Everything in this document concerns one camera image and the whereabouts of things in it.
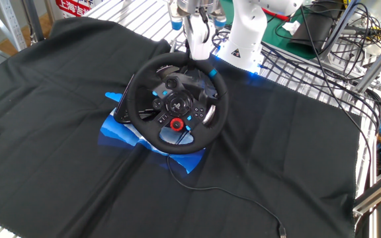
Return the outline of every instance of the black steering wheel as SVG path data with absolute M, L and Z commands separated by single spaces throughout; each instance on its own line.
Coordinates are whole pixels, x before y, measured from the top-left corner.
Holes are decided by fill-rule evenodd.
M 148 142 L 165 153 L 179 155 L 200 151 L 216 139 L 226 123 L 229 110 L 228 90 L 222 76 L 207 61 L 193 62 L 195 68 L 207 75 L 216 88 L 216 97 L 208 99 L 207 103 L 200 102 L 185 89 L 180 74 L 174 73 L 162 79 L 156 73 L 160 67 L 166 65 L 182 68 L 190 60 L 187 54 L 181 52 L 156 56 L 135 74 L 127 89 L 126 105 L 131 123 Z M 136 106 L 136 92 L 141 87 L 152 91 L 157 97 L 154 107 L 159 107 L 159 114 L 150 121 L 140 118 Z M 208 104 L 215 106 L 214 119 L 209 126 L 203 123 L 208 114 Z M 161 139 L 161 129 L 168 124 L 175 131 L 188 130 L 193 142 L 177 145 Z

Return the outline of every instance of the steering wheel center hub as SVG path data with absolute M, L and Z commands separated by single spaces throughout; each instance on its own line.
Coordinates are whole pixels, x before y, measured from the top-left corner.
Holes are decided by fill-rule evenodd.
M 192 100 L 186 93 L 172 93 L 166 99 L 167 111 L 175 117 L 186 115 L 192 108 Z

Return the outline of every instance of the metal frame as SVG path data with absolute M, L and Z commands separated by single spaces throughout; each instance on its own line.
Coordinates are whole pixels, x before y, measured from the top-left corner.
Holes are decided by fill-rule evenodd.
M 373 63 L 371 68 L 366 72 L 364 77 L 361 79 L 361 82 L 355 88 L 359 93 L 363 93 L 369 88 L 373 80 L 380 74 L 381 72 L 381 55 L 377 58 L 377 60 Z
M 45 40 L 42 27 L 40 26 L 39 16 L 36 12 L 33 0 L 21 0 L 24 15 L 26 16 L 27 23 L 30 29 L 30 42 L 31 44 Z
M 322 61 L 328 61 L 329 60 L 329 53 L 331 51 L 331 48 L 336 44 L 336 41 L 338 40 L 339 36 L 342 34 L 342 31 L 345 29 L 344 26 L 346 26 L 349 22 L 349 19 L 354 15 L 356 11 L 356 4 L 361 2 L 361 0 L 352 0 L 348 7 L 347 10 L 343 13 L 341 19 L 337 23 L 337 26 L 335 27 L 336 30 L 334 30 L 331 34 L 330 37 L 327 39 L 325 46 L 327 46 L 324 50 L 323 53 L 320 55 L 320 59 Z
M 381 179 L 355 201 L 354 213 L 362 216 L 381 202 Z
M 9 0 L 0 0 L 1 10 L 7 20 L 8 27 L 5 26 L 3 21 L 0 19 L 0 29 L 8 38 L 8 40 L 13 44 L 17 51 L 25 49 L 26 42 L 24 41 L 19 22 L 14 14 L 13 7 Z

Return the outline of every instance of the black cable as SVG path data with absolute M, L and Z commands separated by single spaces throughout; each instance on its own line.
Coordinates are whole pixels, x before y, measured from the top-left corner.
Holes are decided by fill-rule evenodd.
M 277 14 L 275 14 L 270 20 L 267 21 L 267 24 L 269 24 L 272 20 L 274 20 L 277 17 Z
M 176 143 L 176 144 L 179 144 L 183 138 L 185 138 L 185 136 L 188 134 L 188 132 L 185 132 L 181 138 L 179 138 L 179 141 Z M 272 215 L 272 217 L 274 217 L 278 224 L 279 224 L 279 227 L 278 227 L 278 233 L 280 235 L 280 238 L 286 238 L 286 230 L 283 226 L 283 223 L 282 221 L 274 214 L 272 213 L 270 210 L 268 210 L 266 207 L 264 207 L 263 205 L 261 205 L 259 202 L 255 201 L 255 200 L 252 200 L 250 198 L 247 198 L 247 197 L 244 197 L 244 196 L 240 196 L 240 195 L 237 195 L 237 194 L 234 194 L 233 192 L 230 192 L 224 188 L 220 188 L 220 187 L 217 187 L 217 186 L 211 186 L 211 187 L 206 187 L 206 188 L 193 188 L 191 186 L 187 186 L 185 185 L 184 183 L 182 183 L 179 179 L 177 179 L 177 177 L 175 176 L 175 174 L 173 173 L 173 170 L 171 169 L 171 166 L 170 166 L 170 154 L 168 154 L 166 156 L 166 162 L 167 162 L 167 166 L 169 168 L 169 171 L 170 171 L 170 174 L 171 176 L 176 180 L 177 183 L 179 183 L 182 187 L 184 188 L 187 188 L 189 190 L 193 190 L 193 191 L 209 191 L 209 190 L 220 190 L 222 192 L 225 192 L 229 195 L 232 195 L 236 198 L 239 198 L 239 199 L 242 199 L 242 200 L 247 200 L 248 202 L 252 202 L 256 205 L 258 205 L 259 207 L 261 207 L 262 209 L 264 209 L 266 212 L 268 212 L 270 215 Z
M 206 29 L 208 30 L 208 33 L 205 37 L 205 40 L 202 42 L 203 44 L 205 44 L 208 39 L 210 38 L 210 25 L 208 24 L 208 16 L 206 14 L 206 11 L 205 11 L 205 8 L 204 7 L 200 7 L 199 8 L 199 14 L 201 15 L 202 17 L 202 21 L 205 23 L 206 25 Z
M 366 13 L 368 15 L 368 9 L 367 7 L 362 4 L 362 3 L 358 3 L 359 5 L 363 5 L 366 9 Z M 306 22 L 306 18 L 305 18 L 305 14 L 304 12 L 302 11 L 302 18 L 304 18 L 304 22 L 305 22 L 305 25 L 306 25 L 306 28 L 307 28 L 307 33 L 308 33 L 308 37 L 310 38 L 310 41 L 311 41 L 311 44 L 312 44 L 312 48 L 314 50 L 314 52 L 316 53 L 316 58 L 318 60 L 318 63 L 319 63 L 319 66 L 321 67 L 321 71 L 323 72 L 324 74 L 324 78 L 325 78 L 325 82 L 327 84 L 327 86 L 329 87 L 329 90 L 330 90 L 330 93 L 333 95 L 333 98 L 335 98 L 337 104 L 339 105 L 339 107 L 342 109 L 342 111 L 345 113 L 345 115 L 347 115 L 347 117 L 351 120 L 351 122 L 357 127 L 357 129 L 360 131 L 361 135 L 363 136 L 364 140 L 365 140 L 365 143 L 366 143 L 366 146 L 367 146 L 367 150 L 368 150 L 368 153 L 370 154 L 370 161 L 372 161 L 372 154 L 371 154 L 371 150 L 370 150 L 370 146 L 368 146 L 368 140 L 367 140 L 367 137 L 365 136 L 364 132 L 361 130 L 360 126 L 354 121 L 354 119 L 351 117 L 351 115 L 349 115 L 349 113 L 343 108 L 341 102 L 338 100 L 338 98 L 336 97 L 335 93 L 333 92 L 333 90 L 330 88 L 330 84 L 329 84 L 329 81 L 327 80 L 326 78 L 326 73 L 324 71 L 324 68 L 323 68 L 323 65 L 321 63 L 321 60 L 320 60 L 320 57 L 318 56 L 318 53 L 317 53 L 317 50 L 316 50 L 316 46 L 314 44 L 314 42 L 312 41 L 312 36 L 310 34 L 310 29 L 308 28 L 308 24 Z
M 277 68 L 280 69 L 281 71 L 287 73 L 283 68 L 281 68 L 280 66 L 278 66 L 278 65 L 277 65 L 272 59 L 270 59 L 266 54 L 264 54 L 264 53 L 262 53 L 262 54 L 263 54 L 263 55 L 265 56 L 265 58 L 266 58 L 267 60 L 269 60 L 275 67 L 277 67 Z M 311 87 L 317 89 L 319 92 L 324 93 L 325 95 L 327 95 L 327 96 L 329 96 L 329 97 L 333 97 L 332 94 L 330 94 L 330 93 L 328 93 L 328 92 L 326 92 L 326 91 L 324 91 L 324 90 L 322 90 L 322 89 L 319 89 L 319 87 L 324 88 L 324 87 L 327 87 L 327 86 L 323 86 L 323 85 L 315 85 L 315 84 L 313 84 L 313 83 L 306 82 L 306 81 L 304 81 L 304 80 L 301 79 L 301 78 L 298 78 L 298 77 L 295 77 L 295 76 L 292 76 L 292 77 L 293 77 L 293 78 L 296 78 L 297 80 L 299 80 L 302 84 L 309 85 L 309 86 L 311 86 Z M 297 83 L 297 81 L 295 81 L 295 80 L 292 80 L 292 79 L 289 79 L 289 78 L 285 78 L 285 79 Z M 352 95 L 352 94 L 351 94 L 351 96 L 355 97 L 357 100 L 362 100 L 362 99 L 360 99 L 360 98 L 358 97 L 358 95 Z M 376 121 L 376 123 L 375 123 L 376 129 L 379 128 L 380 116 L 378 116 L 378 115 L 376 114 L 376 112 L 374 111 L 374 109 L 371 108 L 371 106 L 370 106 L 369 104 L 366 103 L 365 105 L 367 105 L 368 109 L 372 111 L 372 114 L 373 114 L 375 120 L 373 120 L 373 118 L 372 118 L 370 115 L 368 115 L 366 112 L 364 112 L 363 110 L 361 110 L 359 107 L 350 105 L 350 104 L 348 104 L 348 102 L 345 102 L 345 101 L 343 101 L 342 99 L 339 99 L 339 100 L 340 100 L 341 102 L 344 102 L 345 104 L 347 104 L 347 105 L 349 105 L 349 106 L 352 106 L 354 109 L 356 109 L 356 110 L 358 110 L 360 113 L 364 114 L 368 119 L 371 120 L 371 122 Z
M 223 40 L 223 39 L 214 39 L 214 37 L 216 37 L 216 36 L 219 35 L 219 34 L 229 34 L 229 32 L 225 32 L 225 31 L 217 32 L 217 33 L 213 36 L 213 43 L 214 43 L 214 45 L 216 45 L 217 48 L 219 48 L 220 46 L 217 45 L 217 44 L 214 42 L 214 40 Z M 375 121 L 376 121 L 376 125 L 375 125 L 375 126 L 378 128 L 378 123 L 379 123 L 379 121 L 380 121 L 380 117 L 377 115 L 377 113 L 375 112 L 375 110 L 374 110 L 373 108 L 371 108 L 371 106 L 370 106 L 365 100 L 363 100 L 362 98 L 360 98 L 360 97 L 363 97 L 363 96 L 357 95 L 357 94 L 355 94 L 354 92 L 352 92 L 352 91 L 346 89 L 344 86 L 342 86 L 342 85 L 340 85 L 340 84 L 337 84 L 336 82 L 329 81 L 329 80 L 328 80 L 327 78 L 325 78 L 325 77 L 323 78 L 323 77 L 321 77 L 320 75 L 317 75 L 317 74 L 315 74 L 315 73 L 313 73 L 313 72 L 311 72 L 311 71 L 307 71 L 306 69 L 300 67 L 299 65 L 296 65 L 296 64 L 293 63 L 291 60 L 284 58 L 284 57 L 283 57 L 282 55 L 280 55 L 276 50 L 270 48 L 270 47 L 269 47 L 268 45 L 266 45 L 264 42 L 262 42 L 262 45 L 266 46 L 266 48 L 268 48 L 270 51 L 274 52 L 278 57 L 280 57 L 280 58 L 282 58 L 283 60 L 287 61 L 289 64 L 291 64 L 291 65 L 293 65 L 294 67 L 300 69 L 301 71 L 304 71 L 304 72 L 306 72 L 306 73 L 308 73 L 308 74 L 311 74 L 311 75 L 313 75 L 314 77 L 319 77 L 320 79 L 327 80 L 328 82 L 330 82 L 330 83 L 334 84 L 336 87 L 338 87 L 338 88 L 333 88 L 333 89 L 340 89 L 340 90 L 343 90 L 343 91 L 345 91 L 346 93 L 349 93 L 349 94 L 350 94 L 351 96 L 353 96 L 355 99 L 361 101 L 364 105 L 366 105 L 366 106 L 372 111 L 372 113 L 373 113 L 373 115 L 374 115 L 374 117 L 375 117 L 375 119 L 376 119 L 376 120 L 375 120 Z M 281 67 L 279 67 L 274 61 L 271 60 L 271 62 L 272 62 L 272 64 L 275 65 L 277 68 L 281 69 Z M 354 79 L 348 79 L 348 78 L 344 78 L 344 77 L 342 77 L 342 76 L 340 76 L 340 75 L 336 75 L 336 74 L 335 74 L 334 72 L 332 72 L 332 71 L 327 71 L 327 70 L 325 70 L 325 69 L 323 69 L 323 71 L 324 71 L 324 73 L 325 73 L 325 72 L 328 72 L 328 73 L 326 73 L 326 75 L 328 75 L 328 76 L 330 76 L 330 77 L 332 77 L 332 78 L 338 79 L 338 80 L 342 80 L 342 81 L 353 81 L 353 80 L 355 80 L 355 79 L 359 79 L 359 78 L 360 78 L 360 77 L 358 77 L 358 78 L 354 78 Z M 315 84 L 312 84 L 312 83 L 308 83 L 308 82 L 303 81 L 302 79 L 298 79 L 298 80 L 300 80 L 303 84 L 307 84 L 307 85 L 311 85 L 311 86 L 317 86 L 317 87 L 321 87 L 321 88 L 323 88 L 323 87 L 327 87 L 327 86 L 323 86 L 323 85 L 315 85 Z M 316 88 L 316 89 L 319 90 L 319 91 L 321 91 L 322 93 L 325 93 L 325 94 L 329 95 L 330 97 L 333 96 L 333 95 L 330 95 L 330 94 L 326 93 L 325 91 L 323 91 L 323 90 L 321 90 L 321 89 L 319 89 L 319 88 Z M 371 116 L 369 116 L 367 113 L 363 112 L 361 109 L 359 109 L 359 108 L 357 108 L 357 107 L 355 107 L 355 106 L 353 106 L 353 105 L 351 105 L 351 104 L 348 104 L 348 105 L 351 106 L 351 107 L 353 107 L 354 109 L 359 110 L 359 111 L 362 112 L 363 114 L 365 114 L 365 116 L 368 117 L 372 122 L 374 121 L 374 120 L 371 118 Z

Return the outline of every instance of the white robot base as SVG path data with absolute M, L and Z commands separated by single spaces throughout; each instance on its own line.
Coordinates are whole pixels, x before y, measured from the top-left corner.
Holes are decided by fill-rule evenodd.
M 260 65 L 264 61 L 264 56 L 261 55 L 261 44 L 254 50 L 254 48 L 242 48 L 232 41 L 227 41 L 216 55 L 231 65 L 254 74 L 259 73 Z

